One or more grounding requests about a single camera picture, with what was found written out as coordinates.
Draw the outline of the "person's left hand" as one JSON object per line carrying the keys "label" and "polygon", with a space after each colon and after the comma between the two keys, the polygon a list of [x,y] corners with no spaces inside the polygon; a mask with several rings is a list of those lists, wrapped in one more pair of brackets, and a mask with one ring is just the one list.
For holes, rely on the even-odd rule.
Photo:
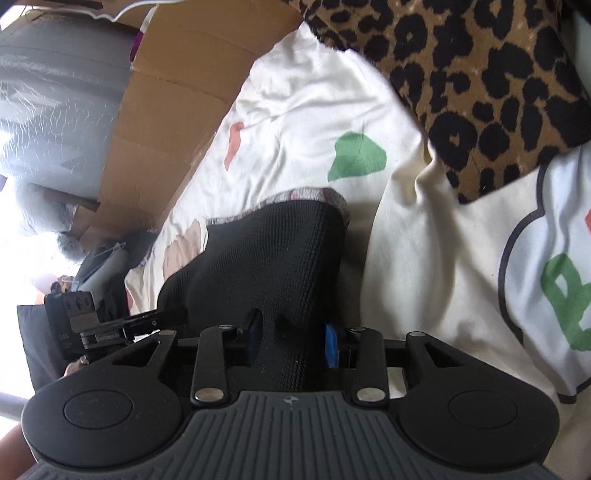
{"label": "person's left hand", "polygon": [[24,438],[21,424],[17,424],[1,439],[0,479],[18,479],[35,463],[33,454]]}

